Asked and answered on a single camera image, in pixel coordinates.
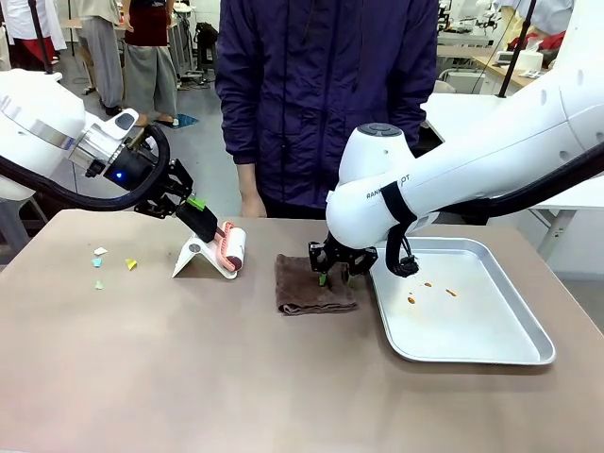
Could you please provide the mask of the person in white coat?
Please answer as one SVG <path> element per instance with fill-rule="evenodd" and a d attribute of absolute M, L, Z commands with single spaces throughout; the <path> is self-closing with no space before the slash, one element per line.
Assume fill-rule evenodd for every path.
<path fill-rule="evenodd" d="M 0 0 L 0 11 L 8 38 L 11 66 L 44 72 L 27 0 Z M 37 11 L 51 62 L 57 51 L 66 48 L 54 0 L 37 0 Z"/>

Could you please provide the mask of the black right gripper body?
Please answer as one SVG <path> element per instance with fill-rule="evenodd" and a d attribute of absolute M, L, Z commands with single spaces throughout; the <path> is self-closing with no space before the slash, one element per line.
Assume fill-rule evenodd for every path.
<path fill-rule="evenodd" d="M 330 271 L 334 265 L 340 263 L 356 265 L 364 275 L 378 260 L 378 252 L 374 247 L 353 249 L 335 240 L 325 240 L 322 243 L 309 242 L 308 253 L 310 268 L 313 272 L 317 265 L 324 264 L 329 267 Z"/>

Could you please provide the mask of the wood top table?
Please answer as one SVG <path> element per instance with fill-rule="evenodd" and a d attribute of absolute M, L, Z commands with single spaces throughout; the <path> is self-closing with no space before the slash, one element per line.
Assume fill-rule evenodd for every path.
<path fill-rule="evenodd" d="M 485 75 L 485 81 L 482 84 L 481 94 L 498 94 L 500 86 L 503 84 L 507 69 L 495 65 L 495 58 L 489 56 L 474 56 L 471 60 L 477 65 L 478 71 Z M 514 70 L 511 80 L 508 84 L 507 94 L 512 94 L 530 83 L 536 81 L 536 78 L 522 76 L 523 72 Z"/>

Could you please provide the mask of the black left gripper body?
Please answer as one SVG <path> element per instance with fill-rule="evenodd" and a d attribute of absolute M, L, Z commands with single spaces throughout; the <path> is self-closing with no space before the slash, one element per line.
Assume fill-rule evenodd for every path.
<path fill-rule="evenodd" d="M 108 166 L 103 177 L 118 187 L 133 192 L 151 179 L 151 189 L 164 186 L 170 160 L 168 144 L 158 145 L 156 159 L 149 149 L 124 147 L 119 155 Z"/>

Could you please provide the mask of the person's left forearm purple sleeve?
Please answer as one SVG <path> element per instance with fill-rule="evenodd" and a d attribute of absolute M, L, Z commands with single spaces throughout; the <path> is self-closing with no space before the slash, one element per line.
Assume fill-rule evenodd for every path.
<path fill-rule="evenodd" d="M 427 114 L 422 106 L 433 93 L 435 73 L 411 71 L 392 72 L 387 85 L 388 120 L 404 134 L 406 142 L 415 157 L 427 153 L 422 144 L 421 128 Z"/>

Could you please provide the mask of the person's right hand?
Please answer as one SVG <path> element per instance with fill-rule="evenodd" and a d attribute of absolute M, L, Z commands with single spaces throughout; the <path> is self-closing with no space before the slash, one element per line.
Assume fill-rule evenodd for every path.
<path fill-rule="evenodd" d="M 255 185 L 241 188 L 240 215 L 244 218 L 266 218 L 267 211 Z"/>

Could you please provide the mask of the person's right forearm purple sleeve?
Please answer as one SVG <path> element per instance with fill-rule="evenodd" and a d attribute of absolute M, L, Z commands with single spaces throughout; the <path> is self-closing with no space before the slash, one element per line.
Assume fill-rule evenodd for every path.
<path fill-rule="evenodd" d="M 226 151 L 237 167 L 242 200 L 247 201 L 258 196 L 255 169 L 259 153 L 258 90 L 254 83 L 221 75 L 216 80 L 216 91 L 221 101 Z"/>

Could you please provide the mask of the person in grey trousers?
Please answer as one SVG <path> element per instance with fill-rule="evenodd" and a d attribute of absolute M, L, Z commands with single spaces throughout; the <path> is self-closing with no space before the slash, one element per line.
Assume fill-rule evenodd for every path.
<path fill-rule="evenodd" d="M 122 65 L 115 27 L 120 24 L 117 0 L 74 0 L 81 37 L 92 58 L 95 87 L 105 113 L 121 112 L 124 95 Z"/>

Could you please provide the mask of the black tripod pole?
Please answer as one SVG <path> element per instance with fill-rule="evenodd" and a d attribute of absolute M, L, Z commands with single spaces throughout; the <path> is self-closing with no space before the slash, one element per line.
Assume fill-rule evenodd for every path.
<path fill-rule="evenodd" d="M 37 0 L 27 0 L 27 4 L 28 4 L 29 10 L 30 10 L 30 15 L 32 18 L 32 22 L 33 22 L 33 26 L 34 26 L 34 30 L 35 30 L 35 34 L 36 34 L 38 50 L 41 53 L 44 71 L 48 75 L 52 75 L 53 68 L 52 68 L 52 65 L 51 65 L 51 62 L 50 62 L 50 59 L 48 56 L 48 52 L 47 52 L 47 48 L 46 48 L 46 44 L 45 44 L 45 38 L 42 34 L 42 27 L 41 27 L 41 23 L 40 23 L 39 14 L 37 11 Z"/>
<path fill-rule="evenodd" d="M 523 22 L 520 34 L 518 36 L 516 46 L 514 47 L 513 52 L 512 52 L 512 59 L 511 59 L 509 68 L 508 68 L 508 70 L 507 70 L 507 72 L 506 72 L 506 74 L 504 76 L 503 82 L 501 84 L 501 88 L 500 88 L 499 93 L 497 95 L 499 98 L 505 98 L 506 97 L 507 89 L 508 89 L 509 84 L 510 84 L 510 82 L 512 80 L 512 75 L 513 75 L 513 72 L 515 70 L 516 63 L 517 63 L 517 61 L 519 59 L 520 53 L 521 53 L 522 48 L 523 48 L 523 44 L 524 44 L 526 36 L 528 34 L 528 30 L 529 30 L 530 23 L 531 23 L 531 18 L 532 18 L 534 9 L 536 7 L 536 3 L 537 3 L 537 0 L 530 0 L 530 2 L 529 2 L 527 14 L 525 16 L 525 19 L 524 19 L 524 22 Z"/>

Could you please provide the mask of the person in purple jacket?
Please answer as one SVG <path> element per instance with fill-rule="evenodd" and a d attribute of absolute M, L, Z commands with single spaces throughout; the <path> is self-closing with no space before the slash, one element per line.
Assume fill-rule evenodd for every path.
<path fill-rule="evenodd" d="M 438 13 L 438 0 L 221 0 L 216 80 L 257 87 L 267 217 L 324 217 L 352 131 L 390 124 L 391 73 L 436 80 Z"/>

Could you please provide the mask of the pink lint roller black handle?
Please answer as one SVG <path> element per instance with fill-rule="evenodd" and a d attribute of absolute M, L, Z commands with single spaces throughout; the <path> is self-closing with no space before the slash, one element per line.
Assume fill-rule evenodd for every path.
<path fill-rule="evenodd" d="M 230 221 L 219 223 L 207 207 L 188 200 L 176 217 L 193 232 L 183 244 L 172 277 L 176 277 L 197 255 L 201 255 L 226 279 L 234 279 L 243 268 L 245 231 Z"/>

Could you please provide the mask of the person in red apron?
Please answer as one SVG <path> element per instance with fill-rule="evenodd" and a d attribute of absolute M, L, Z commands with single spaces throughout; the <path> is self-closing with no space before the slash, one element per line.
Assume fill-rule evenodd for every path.
<path fill-rule="evenodd" d="M 176 70 L 168 49 L 174 0 L 124 0 L 126 104 L 139 113 L 137 126 L 177 119 Z"/>

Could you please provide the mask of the white lint roller stand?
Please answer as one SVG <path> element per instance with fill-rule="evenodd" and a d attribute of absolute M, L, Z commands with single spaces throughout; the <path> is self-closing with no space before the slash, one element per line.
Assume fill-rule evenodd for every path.
<path fill-rule="evenodd" d="M 223 264 L 221 264 L 218 260 L 217 253 L 218 244 L 216 241 L 205 243 L 193 233 L 180 249 L 180 253 L 172 273 L 172 278 L 178 276 L 188 264 L 198 257 L 202 257 L 205 262 L 210 264 L 224 278 L 229 280 L 236 278 L 238 272 L 228 270 Z"/>

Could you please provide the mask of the brown terry towel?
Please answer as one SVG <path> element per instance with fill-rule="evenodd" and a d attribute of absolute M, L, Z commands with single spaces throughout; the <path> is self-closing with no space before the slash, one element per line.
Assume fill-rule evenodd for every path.
<path fill-rule="evenodd" d="M 276 303 L 286 316 L 350 312 L 358 302 L 349 284 L 343 283 L 343 264 L 328 272 L 328 285 L 320 287 L 309 258 L 277 255 L 275 262 Z"/>

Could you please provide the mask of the silver metal tray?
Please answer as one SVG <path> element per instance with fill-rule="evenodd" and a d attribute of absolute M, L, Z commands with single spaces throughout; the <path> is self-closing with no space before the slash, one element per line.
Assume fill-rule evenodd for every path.
<path fill-rule="evenodd" d="M 554 344 L 486 245 L 445 237 L 415 237 L 410 243 L 419 264 L 415 275 L 392 274 L 383 243 L 370 271 L 396 354 L 408 361 L 523 366 L 556 359 Z"/>

